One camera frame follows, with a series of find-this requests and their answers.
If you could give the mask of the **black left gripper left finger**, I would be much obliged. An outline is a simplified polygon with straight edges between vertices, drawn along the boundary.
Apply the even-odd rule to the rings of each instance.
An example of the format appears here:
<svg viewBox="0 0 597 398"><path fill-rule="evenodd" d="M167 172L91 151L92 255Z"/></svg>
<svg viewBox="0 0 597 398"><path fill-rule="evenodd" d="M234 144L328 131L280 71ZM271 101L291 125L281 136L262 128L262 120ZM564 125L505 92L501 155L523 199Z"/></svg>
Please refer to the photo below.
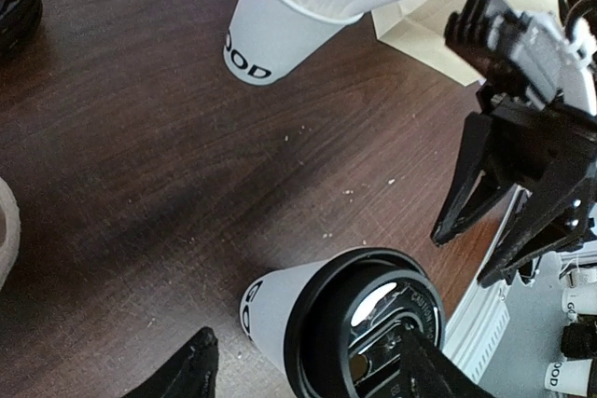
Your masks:
<svg viewBox="0 0 597 398"><path fill-rule="evenodd" d="M205 326L123 398L214 398L218 367L218 339Z"/></svg>

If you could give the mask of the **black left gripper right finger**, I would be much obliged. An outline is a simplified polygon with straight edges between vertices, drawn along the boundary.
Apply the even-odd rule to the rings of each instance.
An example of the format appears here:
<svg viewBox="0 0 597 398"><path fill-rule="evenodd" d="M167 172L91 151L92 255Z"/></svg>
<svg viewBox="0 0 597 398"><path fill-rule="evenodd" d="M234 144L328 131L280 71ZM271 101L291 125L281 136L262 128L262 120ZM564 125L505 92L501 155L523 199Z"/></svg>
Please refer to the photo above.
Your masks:
<svg viewBox="0 0 597 398"><path fill-rule="evenodd" d="M399 384L404 397L493 398L418 330L402 335Z"/></svg>

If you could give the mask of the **white paper coffee cup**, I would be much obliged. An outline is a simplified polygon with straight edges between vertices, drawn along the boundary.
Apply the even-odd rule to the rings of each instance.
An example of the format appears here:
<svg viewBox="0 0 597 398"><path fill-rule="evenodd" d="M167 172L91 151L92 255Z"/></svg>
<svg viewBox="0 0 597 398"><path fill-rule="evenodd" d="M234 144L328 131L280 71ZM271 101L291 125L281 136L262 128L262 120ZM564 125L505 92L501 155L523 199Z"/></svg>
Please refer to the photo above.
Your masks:
<svg viewBox="0 0 597 398"><path fill-rule="evenodd" d="M290 313L308 281L325 264L326 261L319 261L274 270L255 280L243 294L242 329L283 374L285 330Z"/></svg>

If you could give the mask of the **black plastic cup lid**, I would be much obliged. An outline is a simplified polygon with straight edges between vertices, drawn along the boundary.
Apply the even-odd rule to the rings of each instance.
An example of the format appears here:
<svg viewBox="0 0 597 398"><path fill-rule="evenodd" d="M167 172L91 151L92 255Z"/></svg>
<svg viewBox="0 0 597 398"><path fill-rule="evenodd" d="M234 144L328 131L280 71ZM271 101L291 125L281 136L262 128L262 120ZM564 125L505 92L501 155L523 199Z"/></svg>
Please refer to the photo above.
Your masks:
<svg viewBox="0 0 597 398"><path fill-rule="evenodd" d="M445 326L439 293L413 257L355 248L300 292L285 330L285 374L297 397L403 397L402 331L440 348Z"/></svg>

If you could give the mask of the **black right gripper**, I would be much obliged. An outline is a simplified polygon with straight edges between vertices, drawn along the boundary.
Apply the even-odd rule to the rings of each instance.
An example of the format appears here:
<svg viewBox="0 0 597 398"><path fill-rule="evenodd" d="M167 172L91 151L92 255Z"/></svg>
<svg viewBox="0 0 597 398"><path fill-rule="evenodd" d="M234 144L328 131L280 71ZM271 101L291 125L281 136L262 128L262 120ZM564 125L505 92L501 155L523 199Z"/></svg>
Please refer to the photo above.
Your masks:
<svg viewBox="0 0 597 398"><path fill-rule="evenodd" d="M481 113L465 119L451 187L431 232L441 246L466 232L513 185L530 197L478 275L488 288L549 252L593 240L596 118L562 102L539 111L499 94L478 93Z"/></svg>

